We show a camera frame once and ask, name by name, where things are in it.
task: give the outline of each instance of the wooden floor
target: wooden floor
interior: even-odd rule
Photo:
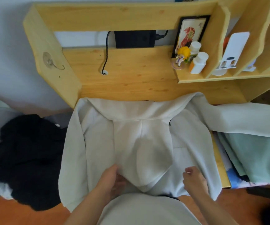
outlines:
[[[192,198],[181,196],[180,199],[205,225],[205,220]],[[261,225],[260,211],[270,205],[269,199],[249,195],[245,189],[223,189],[218,202],[240,225]],[[0,225],[58,225],[62,224],[68,216],[68,210],[62,205],[44,212],[34,212],[28,206],[0,197]]]

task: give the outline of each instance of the bottle cap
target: bottle cap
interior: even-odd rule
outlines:
[[[197,52],[200,50],[201,46],[201,43],[194,41],[190,44],[189,48],[192,52]]]
[[[200,52],[197,54],[197,56],[195,57],[195,61],[197,63],[204,63],[207,61],[207,59],[209,58],[209,55],[205,52]]]

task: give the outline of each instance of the black cable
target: black cable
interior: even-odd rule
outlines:
[[[108,61],[108,37],[109,37],[110,32],[111,31],[108,32],[107,37],[106,37],[106,61],[105,61],[104,66],[103,66],[102,75],[106,75],[104,73],[104,69],[105,69],[105,66],[106,66],[107,61]]]
[[[156,34],[155,40],[163,39],[168,33],[168,30],[166,30],[166,33],[164,35]]]

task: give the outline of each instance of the white bottle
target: white bottle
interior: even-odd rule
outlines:
[[[189,66],[189,72],[191,74],[199,74],[206,65],[206,61],[209,58],[209,55],[205,52],[200,52],[192,60]]]
[[[197,56],[197,54],[200,52],[201,43],[194,41],[190,44],[190,56],[185,60],[185,63],[191,63],[192,60]]]

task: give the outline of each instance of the picture frame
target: picture frame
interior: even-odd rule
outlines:
[[[177,51],[182,46],[190,46],[193,41],[200,42],[209,22],[210,15],[185,16],[180,18],[172,58],[177,56]]]

